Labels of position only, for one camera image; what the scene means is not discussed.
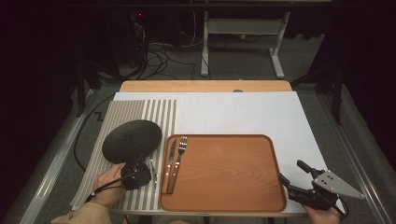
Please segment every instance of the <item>dark background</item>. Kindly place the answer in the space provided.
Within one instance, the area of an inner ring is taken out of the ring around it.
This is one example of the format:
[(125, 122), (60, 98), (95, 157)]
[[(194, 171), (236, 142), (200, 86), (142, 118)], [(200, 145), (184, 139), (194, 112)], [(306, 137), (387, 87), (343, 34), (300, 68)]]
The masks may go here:
[[(369, 4), (366, 9), (339, 14), (292, 12), (286, 37), (326, 34), (311, 70), (328, 63), (340, 67), (359, 111), (395, 167), (396, 19), (390, 0)], [(187, 13), (145, 12), (145, 16), (154, 35), (175, 45), (179, 30), (191, 33), (190, 20), (178, 19)], [(73, 105), (69, 93), (76, 86), (78, 70), (98, 88), (98, 70), (119, 75), (120, 60), (133, 57), (129, 54), (135, 50), (134, 35), (126, 18), (126, 12), (68, 12), (50, 0), (1, 3), (1, 96), (5, 100), (1, 106), (0, 220), (68, 115)], [(115, 33), (123, 33), (130, 45), (112, 46)], [(332, 72), (326, 72), (311, 81), (331, 76)]]

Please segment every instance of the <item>human hand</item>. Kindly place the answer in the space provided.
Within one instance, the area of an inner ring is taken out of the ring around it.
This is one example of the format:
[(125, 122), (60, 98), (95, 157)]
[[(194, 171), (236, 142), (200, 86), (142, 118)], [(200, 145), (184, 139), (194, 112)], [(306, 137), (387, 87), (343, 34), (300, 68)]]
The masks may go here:
[[(102, 187), (103, 185), (116, 180), (121, 177), (121, 169), (125, 165), (125, 163), (116, 164), (111, 167), (106, 172), (98, 175), (95, 178), (95, 182), (93, 184), (93, 190)], [(111, 208), (122, 195), (125, 193), (125, 188), (123, 187), (121, 181), (114, 183), (113, 185), (108, 186), (110, 189), (104, 189), (97, 193), (92, 199), (92, 203), (99, 203), (107, 208)]]
[(303, 205), (303, 208), (308, 213), (313, 224), (339, 224), (341, 215), (334, 209), (330, 208), (327, 211), (315, 210), (311, 207)]

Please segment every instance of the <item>wooden tray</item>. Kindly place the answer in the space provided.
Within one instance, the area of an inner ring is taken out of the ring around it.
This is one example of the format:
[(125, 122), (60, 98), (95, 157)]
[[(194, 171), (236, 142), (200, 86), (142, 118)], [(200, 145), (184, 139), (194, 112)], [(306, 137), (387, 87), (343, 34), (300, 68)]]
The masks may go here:
[[(164, 166), (175, 138), (168, 138)], [(272, 141), (260, 134), (188, 134), (168, 211), (281, 212), (286, 207)]]

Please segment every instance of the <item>person's sleeve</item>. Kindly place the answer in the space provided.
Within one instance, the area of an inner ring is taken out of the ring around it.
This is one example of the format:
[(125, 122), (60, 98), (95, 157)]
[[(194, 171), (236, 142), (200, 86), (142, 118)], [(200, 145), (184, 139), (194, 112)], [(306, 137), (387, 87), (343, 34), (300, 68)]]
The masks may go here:
[(52, 224), (111, 224), (108, 209), (99, 203), (85, 203), (78, 210), (57, 217)]

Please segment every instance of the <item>striped mat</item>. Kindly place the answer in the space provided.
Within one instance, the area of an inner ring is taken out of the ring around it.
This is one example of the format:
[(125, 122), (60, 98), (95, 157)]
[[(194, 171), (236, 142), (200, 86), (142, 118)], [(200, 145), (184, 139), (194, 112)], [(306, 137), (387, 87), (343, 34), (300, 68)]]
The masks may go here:
[(157, 123), (163, 131), (163, 140), (160, 146), (147, 157), (146, 165), (153, 168), (152, 179), (148, 185), (136, 190), (128, 190), (119, 203), (113, 207), (113, 212), (128, 213), (131, 210), (150, 211), (159, 210), (160, 176), (163, 167), (163, 148), (166, 139), (174, 134), (177, 123), (176, 100), (135, 100), (113, 101), (110, 103), (98, 139), (96, 140), (87, 171), (81, 181), (78, 192), (71, 202), (74, 207), (84, 204), (86, 198), (92, 193), (94, 178), (108, 170), (112, 163), (107, 161), (102, 154), (102, 144), (106, 136), (121, 124), (136, 120), (147, 119)]

